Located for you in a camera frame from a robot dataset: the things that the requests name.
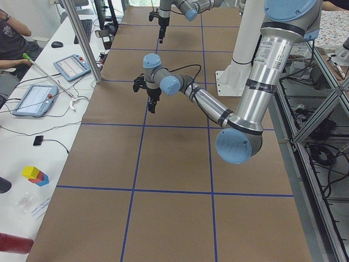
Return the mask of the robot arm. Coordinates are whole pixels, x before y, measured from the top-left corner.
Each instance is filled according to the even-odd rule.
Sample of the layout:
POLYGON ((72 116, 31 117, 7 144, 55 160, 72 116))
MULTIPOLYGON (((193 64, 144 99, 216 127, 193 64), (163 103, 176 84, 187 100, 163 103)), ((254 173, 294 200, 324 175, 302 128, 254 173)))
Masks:
POLYGON ((159 43, 162 44, 165 38, 167 26, 170 24, 170 13, 172 6, 178 8, 180 13, 185 16, 188 21, 192 21, 198 14, 203 13, 212 8, 218 8, 222 5, 223 0, 172 0, 160 1, 159 9, 156 14, 158 17, 159 29, 159 43))
POLYGON ((296 43, 314 40, 321 20, 321 1, 244 1, 235 51, 247 57, 240 103, 232 111, 202 89, 192 77, 176 75, 161 64, 159 55, 143 58, 144 88, 154 111, 162 93, 182 92, 222 131, 216 137, 218 155, 231 164, 249 160, 262 147, 262 120, 281 73, 296 43))

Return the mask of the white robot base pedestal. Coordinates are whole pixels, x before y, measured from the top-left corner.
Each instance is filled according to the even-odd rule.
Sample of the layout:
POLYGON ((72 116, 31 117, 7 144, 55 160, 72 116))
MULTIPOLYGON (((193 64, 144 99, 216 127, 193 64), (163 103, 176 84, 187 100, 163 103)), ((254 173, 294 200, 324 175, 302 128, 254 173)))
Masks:
POLYGON ((231 64, 216 72, 216 86, 219 96, 240 97, 252 69, 254 54, 258 48, 264 19, 264 1, 241 1, 244 4, 242 20, 232 54, 231 64))

